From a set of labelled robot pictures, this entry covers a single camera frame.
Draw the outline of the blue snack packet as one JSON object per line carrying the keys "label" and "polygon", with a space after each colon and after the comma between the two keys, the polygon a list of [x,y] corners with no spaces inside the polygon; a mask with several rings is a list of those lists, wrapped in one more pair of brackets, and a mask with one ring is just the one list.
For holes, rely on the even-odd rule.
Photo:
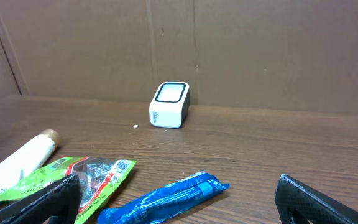
{"label": "blue snack packet", "polygon": [[98,224],[162,223],[224,192],[230,187],[199,171],[155,189],[122,207],[101,211]]}

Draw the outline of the green snack bag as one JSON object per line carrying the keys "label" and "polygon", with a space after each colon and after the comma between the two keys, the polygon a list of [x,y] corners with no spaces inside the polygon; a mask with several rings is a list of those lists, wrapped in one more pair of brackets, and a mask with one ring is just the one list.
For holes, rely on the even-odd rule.
{"label": "green snack bag", "polygon": [[63,157],[33,171],[0,193],[0,202],[21,200],[63,177],[75,174],[80,181],[82,196],[75,224],[84,224],[106,204],[136,162],[102,157]]}

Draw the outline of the white tube with gold cap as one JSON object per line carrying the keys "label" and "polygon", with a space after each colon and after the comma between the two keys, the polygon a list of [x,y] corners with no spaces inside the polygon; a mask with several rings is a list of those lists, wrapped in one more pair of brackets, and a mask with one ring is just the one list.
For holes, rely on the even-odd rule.
{"label": "white tube with gold cap", "polygon": [[0,194],[40,168],[60,144],[60,135],[47,129],[0,163]]}

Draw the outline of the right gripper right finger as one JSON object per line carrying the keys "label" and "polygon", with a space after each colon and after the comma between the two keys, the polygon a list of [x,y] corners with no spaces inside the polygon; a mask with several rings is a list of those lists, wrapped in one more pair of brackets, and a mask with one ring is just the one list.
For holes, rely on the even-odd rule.
{"label": "right gripper right finger", "polygon": [[286,174],[278,180],[275,204],[282,223],[358,223],[357,211]]}

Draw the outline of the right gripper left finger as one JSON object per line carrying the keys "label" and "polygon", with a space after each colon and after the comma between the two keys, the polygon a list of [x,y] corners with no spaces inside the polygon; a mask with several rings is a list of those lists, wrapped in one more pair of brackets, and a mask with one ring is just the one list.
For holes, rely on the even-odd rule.
{"label": "right gripper left finger", "polygon": [[70,174],[0,210],[0,223],[72,224],[78,214],[81,196],[80,179]]}

